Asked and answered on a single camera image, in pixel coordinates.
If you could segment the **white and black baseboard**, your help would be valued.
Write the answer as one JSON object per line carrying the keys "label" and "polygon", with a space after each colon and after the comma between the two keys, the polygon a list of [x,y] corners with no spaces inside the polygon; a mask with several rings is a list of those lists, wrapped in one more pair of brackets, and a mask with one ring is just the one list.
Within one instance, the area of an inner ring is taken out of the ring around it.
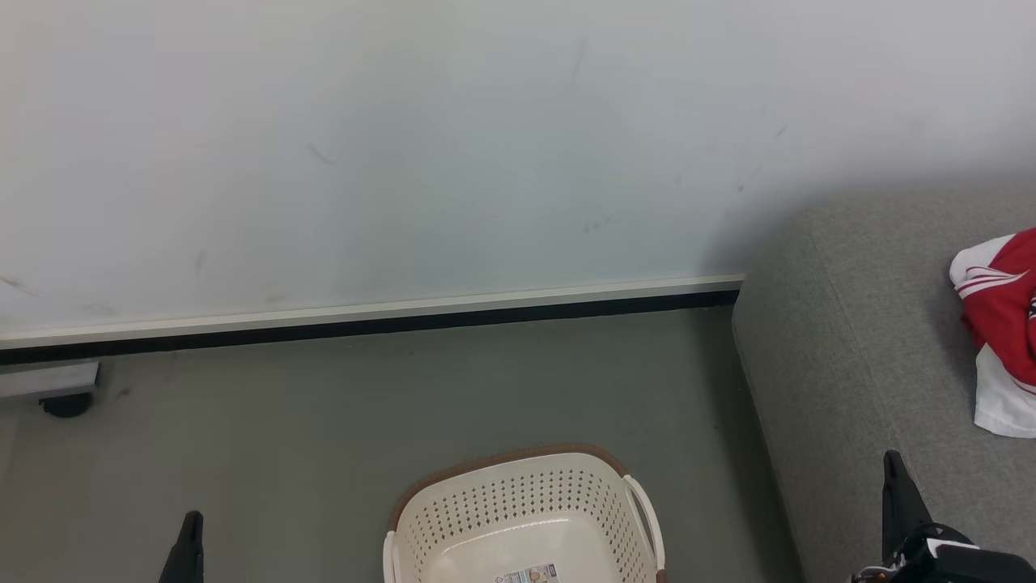
{"label": "white and black baseboard", "polygon": [[736,302],[745,276],[692,276],[328,309],[0,333],[0,366],[89,360],[333,337],[577,320]]}

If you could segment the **red jersey number 23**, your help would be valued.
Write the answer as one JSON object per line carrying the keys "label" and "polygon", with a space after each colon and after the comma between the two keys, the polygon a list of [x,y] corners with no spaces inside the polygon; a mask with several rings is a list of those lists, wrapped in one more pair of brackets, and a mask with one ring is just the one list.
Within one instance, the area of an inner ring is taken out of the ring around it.
{"label": "red jersey number 23", "polygon": [[963,249],[949,276],[966,328],[1021,391],[1036,393],[1036,228]]}

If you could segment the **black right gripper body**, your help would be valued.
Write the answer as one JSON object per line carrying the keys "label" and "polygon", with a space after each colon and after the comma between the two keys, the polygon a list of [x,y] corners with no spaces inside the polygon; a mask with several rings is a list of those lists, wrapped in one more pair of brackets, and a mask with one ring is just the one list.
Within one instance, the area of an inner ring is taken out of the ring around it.
{"label": "black right gripper body", "polygon": [[850,575],[850,583],[1036,583],[1020,556],[981,549],[961,532],[926,523],[889,540],[885,563]]}

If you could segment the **cream perforated laundry basket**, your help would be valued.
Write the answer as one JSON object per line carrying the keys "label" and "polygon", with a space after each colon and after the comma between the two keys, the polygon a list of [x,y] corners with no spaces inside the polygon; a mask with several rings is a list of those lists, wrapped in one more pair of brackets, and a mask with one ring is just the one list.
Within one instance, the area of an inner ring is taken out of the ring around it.
{"label": "cream perforated laundry basket", "polygon": [[669,583],[657,513],[611,453],[551,445],[428,475],[393,507],[384,583],[493,583],[552,562],[560,583]]}

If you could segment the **black caster wheel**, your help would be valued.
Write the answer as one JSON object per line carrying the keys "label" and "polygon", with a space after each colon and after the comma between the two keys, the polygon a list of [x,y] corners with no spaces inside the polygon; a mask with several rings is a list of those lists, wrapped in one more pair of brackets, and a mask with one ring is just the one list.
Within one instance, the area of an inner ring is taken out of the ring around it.
{"label": "black caster wheel", "polygon": [[51,396],[38,401],[41,409],[48,415],[58,419],[73,419],[88,412],[93,406],[94,393],[66,393]]}

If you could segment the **printed basket sticker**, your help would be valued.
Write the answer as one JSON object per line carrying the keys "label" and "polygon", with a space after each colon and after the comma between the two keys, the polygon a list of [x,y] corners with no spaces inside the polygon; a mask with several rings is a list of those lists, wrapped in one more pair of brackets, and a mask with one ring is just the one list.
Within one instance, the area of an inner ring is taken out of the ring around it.
{"label": "printed basket sticker", "polygon": [[496,576],[493,583],[560,583],[558,569],[555,564],[533,565],[529,569],[503,573]]}

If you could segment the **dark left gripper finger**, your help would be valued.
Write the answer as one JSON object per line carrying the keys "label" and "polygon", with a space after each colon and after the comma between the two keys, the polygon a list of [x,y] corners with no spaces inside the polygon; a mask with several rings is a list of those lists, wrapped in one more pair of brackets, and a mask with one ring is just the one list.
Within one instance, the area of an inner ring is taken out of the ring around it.
{"label": "dark left gripper finger", "polygon": [[159,583],[204,583],[203,514],[188,512]]}

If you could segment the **grey fabric sofa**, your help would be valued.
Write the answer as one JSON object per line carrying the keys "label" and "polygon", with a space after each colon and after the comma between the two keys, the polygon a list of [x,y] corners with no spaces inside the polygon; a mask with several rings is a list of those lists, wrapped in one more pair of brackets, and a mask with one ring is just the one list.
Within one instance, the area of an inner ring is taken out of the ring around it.
{"label": "grey fabric sofa", "polygon": [[933,519],[1036,567],[1036,440],[974,424],[977,348],[952,258],[1036,228],[1036,185],[892,191],[796,214],[741,285],[733,333],[808,583],[877,564],[883,457]]}

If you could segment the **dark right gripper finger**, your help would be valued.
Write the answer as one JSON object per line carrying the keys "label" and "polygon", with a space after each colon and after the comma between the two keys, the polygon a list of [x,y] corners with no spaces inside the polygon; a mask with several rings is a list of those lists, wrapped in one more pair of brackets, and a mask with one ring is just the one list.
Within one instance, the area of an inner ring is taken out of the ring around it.
{"label": "dark right gripper finger", "polygon": [[928,506],[906,472],[899,451],[885,451],[883,468],[883,564],[887,567],[903,569],[910,564],[914,569],[929,569],[933,560],[928,552],[928,536],[932,535],[933,521]]}

